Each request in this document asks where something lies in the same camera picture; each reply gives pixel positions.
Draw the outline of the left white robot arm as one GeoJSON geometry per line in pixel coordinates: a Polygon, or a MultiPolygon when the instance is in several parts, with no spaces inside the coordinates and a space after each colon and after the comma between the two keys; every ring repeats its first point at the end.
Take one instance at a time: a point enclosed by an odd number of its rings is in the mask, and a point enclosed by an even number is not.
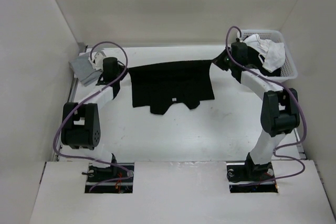
{"type": "Polygon", "coordinates": [[[68,102],[63,107],[62,118],[69,117],[61,130],[61,143],[73,150],[93,151],[101,140],[99,112],[110,101],[114,100],[120,91],[120,81],[127,74],[127,68],[115,57],[105,58],[102,62],[103,72],[92,90],[79,102],[68,102]]]}

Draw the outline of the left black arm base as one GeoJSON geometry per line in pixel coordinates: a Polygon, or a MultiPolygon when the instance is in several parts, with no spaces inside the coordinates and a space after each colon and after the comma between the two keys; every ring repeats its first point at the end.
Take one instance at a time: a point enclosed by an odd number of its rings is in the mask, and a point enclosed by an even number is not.
{"type": "Polygon", "coordinates": [[[121,163],[129,173],[115,166],[90,164],[86,176],[85,193],[89,194],[131,194],[133,193],[134,163],[121,163]]]}

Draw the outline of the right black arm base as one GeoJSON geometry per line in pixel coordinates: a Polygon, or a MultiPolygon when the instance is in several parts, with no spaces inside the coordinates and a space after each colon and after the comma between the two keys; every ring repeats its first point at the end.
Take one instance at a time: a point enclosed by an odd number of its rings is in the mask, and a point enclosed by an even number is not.
{"type": "Polygon", "coordinates": [[[227,163],[227,179],[231,193],[277,193],[273,179],[274,170],[271,162],[263,165],[253,163],[248,154],[244,162],[227,163]]]}

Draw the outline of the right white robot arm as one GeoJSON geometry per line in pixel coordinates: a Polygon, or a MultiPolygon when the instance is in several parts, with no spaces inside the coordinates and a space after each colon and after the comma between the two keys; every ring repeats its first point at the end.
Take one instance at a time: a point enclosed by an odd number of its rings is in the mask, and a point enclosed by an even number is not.
{"type": "Polygon", "coordinates": [[[255,147],[247,154],[243,168],[248,179],[257,179],[271,162],[275,148],[300,124],[299,110],[291,99],[291,95],[297,97],[297,92],[295,89],[286,91],[267,81],[259,69],[249,64],[248,46],[239,40],[216,57],[213,64],[231,71],[233,78],[262,100],[262,131],[255,147]]]}

